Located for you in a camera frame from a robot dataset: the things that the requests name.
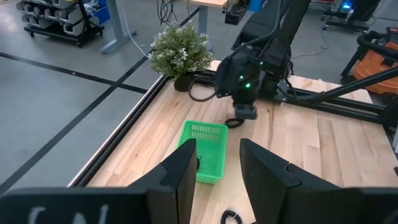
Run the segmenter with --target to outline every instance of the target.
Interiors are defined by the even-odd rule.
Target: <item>table leg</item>
[[[130,37],[128,35],[123,34],[122,25],[120,22],[118,6],[116,5],[116,0],[106,0],[106,5],[108,7],[110,21],[112,23],[112,28],[114,32],[115,39],[111,42],[107,43],[103,48],[99,51],[101,54],[108,54],[118,49],[120,46],[125,44]],[[131,32],[131,35],[134,36],[137,34],[137,31],[134,30]]]
[[[200,6],[199,7],[199,28],[198,31],[200,34],[207,34],[207,17],[208,17],[208,7]],[[207,49],[209,51],[213,50],[213,45],[210,43],[207,45]]]

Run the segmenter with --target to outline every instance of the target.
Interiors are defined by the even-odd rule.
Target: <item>green leaves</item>
[[[204,70],[213,60],[213,54],[206,49],[207,44],[208,36],[198,34],[191,22],[184,27],[173,23],[154,37],[151,46],[155,51],[149,55],[150,67],[174,79]]]

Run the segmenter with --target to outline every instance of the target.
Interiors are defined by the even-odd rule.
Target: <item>coiled cable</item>
[[[177,16],[174,13],[174,3],[180,0],[156,0],[157,17],[159,18],[160,24],[166,23],[169,26],[169,22],[172,21],[172,17],[177,20]]]
[[[225,224],[227,218],[235,219],[238,224],[243,224],[242,218],[234,211],[225,210],[225,212],[221,216],[221,224]]]
[[[230,118],[225,121],[225,125],[228,128],[237,128],[239,126],[242,126],[243,123],[244,123],[244,119],[241,119],[241,118]]]
[[[191,84],[189,84],[189,87],[188,87],[188,95],[193,101],[205,102],[205,101],[211,100],[217,94],[217,92],[215,91],[209,97],[206,97],[204,99],[198,99],[198,98],[194,97],[191,92],[194,84],[199,84],[204,87],[215,86],[216,81],[215,81],[214,75],[206,74],[206,72],[194,74],[193,80],[192,80]]]

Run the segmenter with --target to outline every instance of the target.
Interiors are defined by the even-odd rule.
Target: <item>butcher block table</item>
[[[211,69],[215,70],[218,64],[219,61],[214,61]],[[291,76],[290,81],[294,87],[311,91],[326,91],[338,86],[298,76]],[[196,85],[192,93],[197,98],[204,98],[213,91],[213,88]],[[371,102],[366,90],[344,97]],[[248,138],[340,187],[398,187],[398,176],[394,171],[398,161],[381,125],[285,103],[257,100],[254,105],[257,120],[246,120],[241,127],[229,130],[224,177],[215,185],[197,182],[191,223],[219,223],[227,208],[238,212],[244,223],[255,220],[242,179],[241,138]],[[168,81],[109,157],[89,177],[86,186],[127,186],[177,148],[186,120],[223,124],[233,117],[231,98],[195,102],[187,93],[175,91],[173,83]],[[97,162],[104,146],[98,149],[70,186]]]

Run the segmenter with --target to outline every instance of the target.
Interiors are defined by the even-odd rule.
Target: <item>orange machine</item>
[[[374,42],[378,47],[372,48],[368,45],[360,45],[354,57],[347,65],[341,76],[342,84],[347,84],[354,80],[370,77],[377,73],[388,71],[398,66],[398,60],[384,55],[384,50],[398,53],[398,29],[387,28],[386,34],[379,34],[379,38]],[[353,64],[353,75],[348,75]],[[367,90],[381,95],[398,95],[398,77],[366,87]]]

